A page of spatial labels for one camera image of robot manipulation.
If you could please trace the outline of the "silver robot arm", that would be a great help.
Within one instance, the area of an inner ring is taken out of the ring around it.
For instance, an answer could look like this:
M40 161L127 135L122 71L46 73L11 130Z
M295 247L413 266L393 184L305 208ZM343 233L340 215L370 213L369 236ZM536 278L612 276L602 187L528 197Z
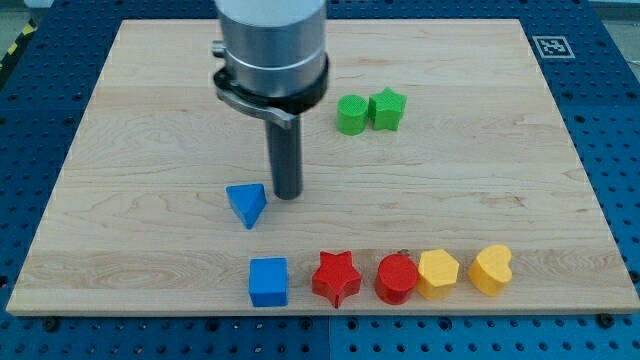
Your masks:
M273 191L303 191L301 115L328 88L324 0L216 0L222 38L212 54L217 97L265 122Z

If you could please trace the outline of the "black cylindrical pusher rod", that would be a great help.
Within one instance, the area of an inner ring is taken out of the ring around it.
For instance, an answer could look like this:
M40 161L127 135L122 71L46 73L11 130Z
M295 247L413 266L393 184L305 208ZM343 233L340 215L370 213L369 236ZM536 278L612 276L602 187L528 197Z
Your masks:
M294 118L290 125L285 129L265 124L273 192L282 200L293 200L303 191L300 118Z

